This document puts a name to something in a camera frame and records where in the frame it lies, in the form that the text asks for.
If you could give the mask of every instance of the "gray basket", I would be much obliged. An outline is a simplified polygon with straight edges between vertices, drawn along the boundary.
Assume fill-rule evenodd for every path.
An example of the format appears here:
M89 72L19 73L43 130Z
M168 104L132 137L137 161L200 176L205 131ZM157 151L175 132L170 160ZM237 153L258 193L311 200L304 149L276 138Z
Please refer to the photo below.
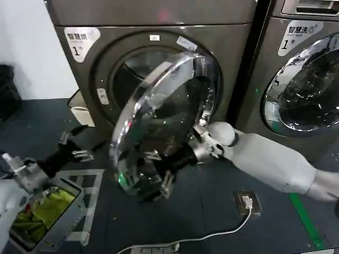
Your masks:
M54 178L49 184L49 187L57 186L71 193L75 196L75 199L33 248L30 248L30 246L24 241L19 240L19 238L13 237L15 233L11 230L9 242L22 253L54 252L59 250L62 243L73 232L73 229L86 214L86 206L83 201L85 194L81 187L63 178Z

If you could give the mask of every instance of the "washing machine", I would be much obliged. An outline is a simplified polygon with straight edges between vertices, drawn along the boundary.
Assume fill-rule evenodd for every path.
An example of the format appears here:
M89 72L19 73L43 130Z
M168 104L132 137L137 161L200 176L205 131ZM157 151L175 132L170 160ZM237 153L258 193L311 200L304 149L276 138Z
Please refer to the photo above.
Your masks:
M205 78L216 84L213 120L225 118L255 0L236 4L232 0L47 0L46 5L101 133L111 136L139 84L152 79L153 70L164 68L168 57L181 52L208 56L216 63ZM188 69L188 74L196 68Z
M339 2L277 0L261 32L236 128L314 161L339 129Z

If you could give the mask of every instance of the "glass door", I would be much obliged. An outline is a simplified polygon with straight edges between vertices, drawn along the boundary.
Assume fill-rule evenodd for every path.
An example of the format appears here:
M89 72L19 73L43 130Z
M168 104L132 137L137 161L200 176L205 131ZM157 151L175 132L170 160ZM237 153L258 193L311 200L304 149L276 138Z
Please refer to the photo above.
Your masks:
M277 134L303 136L339 122L339 35L315 42L291 58L272 79L263 117Z
M116 178L134 195L159 191L162 178L152 160L187 143L195 124L207 125L220 80L218 65L209 56L183 52L156 68L137 67L144 57L126 63L125 68L142 82L122 110L110 147Z

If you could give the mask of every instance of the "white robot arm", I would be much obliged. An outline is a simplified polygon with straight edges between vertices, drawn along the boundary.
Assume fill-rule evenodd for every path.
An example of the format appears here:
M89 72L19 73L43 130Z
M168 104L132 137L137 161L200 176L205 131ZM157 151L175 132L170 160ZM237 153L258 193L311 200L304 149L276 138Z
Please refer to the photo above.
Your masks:
M193 145L198 161L211 154L225 157L240 170L286 193L306 194L322 201L339 198L339 173L313 167L299 152L257 134L245 134L226 122L194 127L201 137Z

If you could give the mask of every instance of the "green floor line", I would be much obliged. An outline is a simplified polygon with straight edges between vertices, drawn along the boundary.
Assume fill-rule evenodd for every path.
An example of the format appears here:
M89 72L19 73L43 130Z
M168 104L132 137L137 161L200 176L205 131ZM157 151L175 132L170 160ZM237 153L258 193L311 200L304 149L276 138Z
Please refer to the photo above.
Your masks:
M292 205L296 209L301 222L303 223L313 245L316 247L317 250L324 250L323 241L318 233L317 228L312 223L310 216L307 213L304 205L301 202L300 196L296 193L290 193L289 198L292 202Z

